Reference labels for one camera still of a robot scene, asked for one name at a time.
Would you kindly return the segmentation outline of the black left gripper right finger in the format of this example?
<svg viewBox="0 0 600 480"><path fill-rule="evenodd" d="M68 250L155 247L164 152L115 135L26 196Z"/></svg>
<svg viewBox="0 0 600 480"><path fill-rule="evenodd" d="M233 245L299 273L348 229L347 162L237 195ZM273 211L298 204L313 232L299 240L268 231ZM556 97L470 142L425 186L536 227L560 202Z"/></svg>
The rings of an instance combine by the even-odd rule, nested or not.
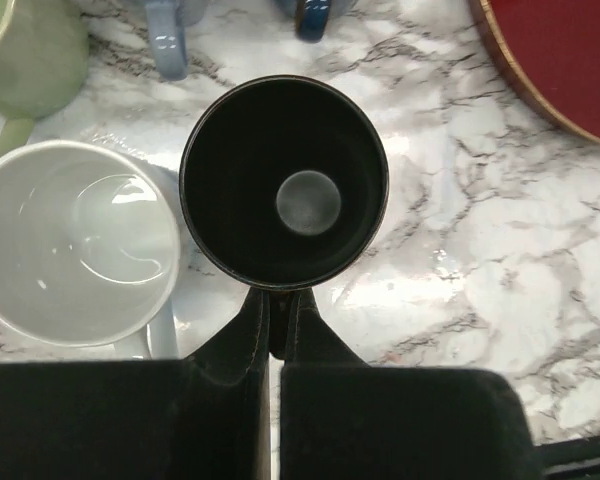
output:
<svg viewBox="0 0 600 480"><path fill-rule="evenodd" d="M281 373L283 479L531 479L521 401L483 369L373 367L321 318L289 308Z"/></svg>

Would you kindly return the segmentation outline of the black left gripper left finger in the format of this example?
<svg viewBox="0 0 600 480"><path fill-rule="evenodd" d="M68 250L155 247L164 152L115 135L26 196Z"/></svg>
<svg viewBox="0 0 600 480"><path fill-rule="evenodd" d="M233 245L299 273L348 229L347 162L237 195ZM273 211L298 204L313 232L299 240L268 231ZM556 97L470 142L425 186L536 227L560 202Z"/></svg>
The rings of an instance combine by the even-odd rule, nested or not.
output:
<svg viewBox="0 0 600 480"><path fill-rule="evenodd" d="M269 297L179 360L0 364L0 479L266 479Z"/></svg>

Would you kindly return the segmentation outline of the white blue mug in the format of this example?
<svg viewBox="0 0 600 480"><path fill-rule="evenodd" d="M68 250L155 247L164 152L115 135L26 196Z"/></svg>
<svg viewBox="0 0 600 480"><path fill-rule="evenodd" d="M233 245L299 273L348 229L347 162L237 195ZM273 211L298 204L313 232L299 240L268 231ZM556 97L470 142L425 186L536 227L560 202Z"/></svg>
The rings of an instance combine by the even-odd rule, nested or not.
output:
<svg viewBox="0 0 600 480"><path fill-rule="evenodd" d="M184 268L172 172L45 141L0 158L0 323L55 346L171 359Z"/></svg>

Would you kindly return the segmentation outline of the brown small mug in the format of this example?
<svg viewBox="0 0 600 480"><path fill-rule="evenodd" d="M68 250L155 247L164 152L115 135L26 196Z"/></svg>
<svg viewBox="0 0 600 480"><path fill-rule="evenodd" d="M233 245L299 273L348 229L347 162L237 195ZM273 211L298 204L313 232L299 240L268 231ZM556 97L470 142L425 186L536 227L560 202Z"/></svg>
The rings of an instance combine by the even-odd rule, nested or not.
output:
<svg viewBox="0 0 600 480"><path fill-rule="evenodd" d="M214 101L179 167L189 232L220 270L269 295L282 358L296 293L346 270L388 203L389 167L363 110L298 75L245 82Z"/></svg>

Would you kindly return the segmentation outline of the light blue textured mug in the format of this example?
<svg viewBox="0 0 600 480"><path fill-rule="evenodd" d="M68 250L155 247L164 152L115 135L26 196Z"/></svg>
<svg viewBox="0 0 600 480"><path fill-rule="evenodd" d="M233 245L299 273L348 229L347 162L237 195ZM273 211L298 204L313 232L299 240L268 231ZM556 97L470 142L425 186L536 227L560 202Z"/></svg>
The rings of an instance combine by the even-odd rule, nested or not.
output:
<svg viewBox="0 0 600 480"><path fill-rule="evenodd" d="M198 0L144 2L149 45L165 80L179 81L188 75L185 30L203 18L208 4Z"/></svg>

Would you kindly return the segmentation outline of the sage green mug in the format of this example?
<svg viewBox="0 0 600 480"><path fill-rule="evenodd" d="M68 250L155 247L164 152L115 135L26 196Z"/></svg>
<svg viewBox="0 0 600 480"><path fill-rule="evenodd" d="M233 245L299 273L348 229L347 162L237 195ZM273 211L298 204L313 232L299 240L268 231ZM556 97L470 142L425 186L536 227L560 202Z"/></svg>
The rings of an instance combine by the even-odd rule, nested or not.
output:
<svg viewBox="0 0 600 480"><path fill-rule="evenodd" d="M36 120L75 98L88 58L88 31L74 2L0 1L0 157L26 144Z"/></svg>

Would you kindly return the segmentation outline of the dark blue mug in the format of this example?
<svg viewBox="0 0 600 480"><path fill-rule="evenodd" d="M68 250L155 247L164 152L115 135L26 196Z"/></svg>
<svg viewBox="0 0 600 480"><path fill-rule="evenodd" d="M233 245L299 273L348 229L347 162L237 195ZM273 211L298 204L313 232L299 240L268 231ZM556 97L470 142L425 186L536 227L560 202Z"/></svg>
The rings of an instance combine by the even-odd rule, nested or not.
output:
<svg viewBox="0 0 600 480"><path fill-rule="evenodd" d="M275 0L279 10L294 21L296 36L306 42L318 42L328 22L346 14L357 0Z"/></svg>

